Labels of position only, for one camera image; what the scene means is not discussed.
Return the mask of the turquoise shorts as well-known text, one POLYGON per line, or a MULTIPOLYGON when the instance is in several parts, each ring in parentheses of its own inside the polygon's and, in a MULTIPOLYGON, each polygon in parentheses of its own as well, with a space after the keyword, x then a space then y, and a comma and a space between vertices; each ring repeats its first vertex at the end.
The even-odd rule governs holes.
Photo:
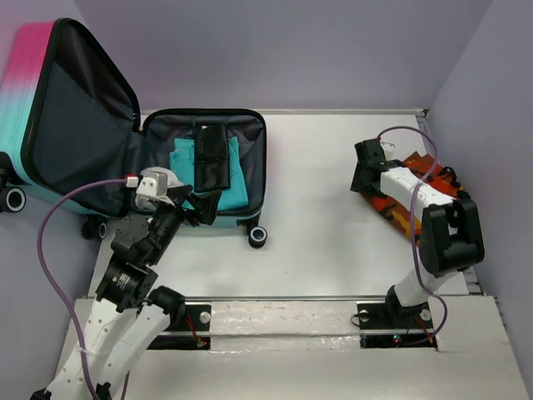
MULTIPOLYGON (((174 139, 175 149, 169 155, 170 169, 186 185, 194 185, 194 141, 186 138, 174 139)), ((249 199, 244 174, 240 164, 239 142, 229 139, 230 187, 222 190, 217 211, 225 212, 247 207, 249 199)))

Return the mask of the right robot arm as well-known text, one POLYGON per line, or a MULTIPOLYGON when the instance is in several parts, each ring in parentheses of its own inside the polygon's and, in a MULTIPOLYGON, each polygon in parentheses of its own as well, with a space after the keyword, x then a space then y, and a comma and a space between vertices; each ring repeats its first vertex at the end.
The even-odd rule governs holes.
POLYGON ((351 190, 411 242, 413 269, 386 294, 383 317, 409 322, 450 277, 485 257, 476 203, 430 155, 392 159, 377 138, 355 145, 351 190))

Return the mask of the pink teal kids suitcase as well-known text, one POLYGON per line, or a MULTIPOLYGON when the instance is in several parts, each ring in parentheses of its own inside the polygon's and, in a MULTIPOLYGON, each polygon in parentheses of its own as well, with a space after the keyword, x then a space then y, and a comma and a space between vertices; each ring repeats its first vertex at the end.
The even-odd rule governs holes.
POLYGON ((80 22, 28 22, 16 33, 1 80, 1 209, 28 196, 55 202, 82 185, 145 168, 168 168, 174 139, 194 141, 222 124, 239 142, 249 205, 218 212, 219 227, 243 226, 261 248, 267 185, 267 124, 243 108, 168 108, 143 116, 137 95, 80 22))

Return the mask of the orange camouflage shorts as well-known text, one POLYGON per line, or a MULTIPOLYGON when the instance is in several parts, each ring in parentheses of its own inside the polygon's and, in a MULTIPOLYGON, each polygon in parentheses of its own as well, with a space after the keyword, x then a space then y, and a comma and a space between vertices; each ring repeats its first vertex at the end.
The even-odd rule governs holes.
POLYGON ((470 194, 463 185, 457 181, 456 172, 452 167, 436 165, 434 171, 428 176, 426 182, 417 193, 416 216, 414 229, 411 230, 410 202, 411 195, 403 191, 400 201, 389 196, 362 194, 362 197, 387 220, 397 231, 407 239, 411 239, 411 232, 415 234, 416 245, 419 245, 421 235, 421 210, 430 203, 447 204, 453 199, 468 199, 470 194))

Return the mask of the white garment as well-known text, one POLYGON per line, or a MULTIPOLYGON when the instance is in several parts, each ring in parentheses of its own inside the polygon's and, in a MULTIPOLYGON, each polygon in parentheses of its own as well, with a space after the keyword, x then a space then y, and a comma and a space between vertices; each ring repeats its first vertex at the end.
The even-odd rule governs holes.
POLYGON ((179 188, 183 183, 177 175, 164 167, 148 167, 141 171, 140 180, 135 194, 137 209, 155 211, 158 203, 174 206, 168 195, 170 189, 179 188))

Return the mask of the black pouch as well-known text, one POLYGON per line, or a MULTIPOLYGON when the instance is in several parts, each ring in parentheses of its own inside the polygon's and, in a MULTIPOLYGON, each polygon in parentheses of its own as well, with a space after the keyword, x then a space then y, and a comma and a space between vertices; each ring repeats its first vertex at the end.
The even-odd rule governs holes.
POLYGON ((222 124, 201 126, 194 139, 194 187, 197 192, 225 190, 230 183, 227 130, 222 124))

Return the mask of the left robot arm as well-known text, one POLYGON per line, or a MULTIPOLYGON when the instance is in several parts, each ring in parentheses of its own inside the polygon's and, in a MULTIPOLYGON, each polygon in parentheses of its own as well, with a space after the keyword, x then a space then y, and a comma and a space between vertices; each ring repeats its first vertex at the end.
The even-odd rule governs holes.
POLYGON ((66 304, 77 344, 60 372, 34 399, 110 399, 124 393, 129 372, 165 329, 179 327, 186 299, 169 287, 154 287, 157 265, 183 223, 213 224, 220 191, 197 196, 189 185, 158 198, 151 216, 129 213, 119 221, 112 256, 97 286, 87 322, 82 325, 72 303, 56 282, 66 304))

